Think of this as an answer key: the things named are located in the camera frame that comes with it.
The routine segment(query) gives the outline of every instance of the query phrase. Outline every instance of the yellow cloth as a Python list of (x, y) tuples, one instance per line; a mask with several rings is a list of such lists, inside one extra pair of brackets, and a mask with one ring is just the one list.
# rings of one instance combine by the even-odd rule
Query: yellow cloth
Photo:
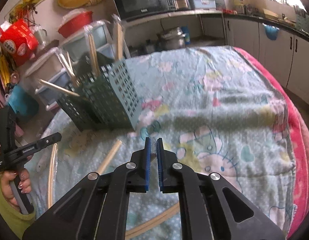
[(34, 222), (36, 211), (29, 215), (22, 215), (16, 211), (8, 202), (5, 200), (1, 191), (1, 175), (0, 175), (0, 214), (10, 227), (10, 229), (22, 239), (22, 235), (25, 230)]

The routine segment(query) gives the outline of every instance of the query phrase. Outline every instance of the gray handle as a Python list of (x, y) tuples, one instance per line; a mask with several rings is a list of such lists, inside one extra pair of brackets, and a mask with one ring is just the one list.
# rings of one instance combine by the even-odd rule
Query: gray handle
[(32, 199), (29, 194), (21, 193), (21, 189), (18, 189), (18, 185), (20, 183), (20, 178), (17, 176), (13, 181), (10, 182), (10, 187), (13, 192), (13, 196), (15, 197), (21, 214), (28, 215), (31, 214), (35, 209), (32, 204)]

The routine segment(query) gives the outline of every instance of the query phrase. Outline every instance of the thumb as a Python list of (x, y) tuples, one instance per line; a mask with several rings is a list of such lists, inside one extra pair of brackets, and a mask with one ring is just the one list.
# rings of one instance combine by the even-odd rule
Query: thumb
[(17, 176), (17, 173), (14, 171), (5, 171), (1, 177), (1, 190), (4, 197), (8, 200), (12, 200), (14, 198), (13, 192), (9, 185), (10, 181), (14, 180)]

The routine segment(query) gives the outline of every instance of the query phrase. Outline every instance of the kitchen cabinet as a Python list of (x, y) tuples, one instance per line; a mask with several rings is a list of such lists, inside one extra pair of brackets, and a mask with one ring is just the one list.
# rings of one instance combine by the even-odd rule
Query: kitchen cabinet
[(280, 29), (277, 39), (270, 40), (266, 35), (264, 24), (259, 23), (259, 37), (259, 62), (282, 87), (286, 87), (292, 64), (294, 35)]
[(259, 58), (259, 23), (240, 19), (225, 19), (228, 44), (244, 49)]
[(295, 36), (287, 88), (309, 104), (309, 42)]

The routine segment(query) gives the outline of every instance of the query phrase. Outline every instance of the person's hand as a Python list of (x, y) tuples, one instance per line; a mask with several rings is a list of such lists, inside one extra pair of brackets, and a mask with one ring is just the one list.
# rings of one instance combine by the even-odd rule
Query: person's hand
[[(4, 198), (7, 202), (18, 212), (20, 212), (19, 205), (17, 200), (13, 196), (13, 192), (10, 187), (10, 181), (14, 180), (18, 174), (14, 171), (4, 171), (1, 177), (1, 190)], [(18, 188), (21, 189), (21, 193), (30, 193), (31, 192), (31, 182), (29, 178), (29, 172), (26, 169), (23, 169), (20, 174), (20, 183)]]

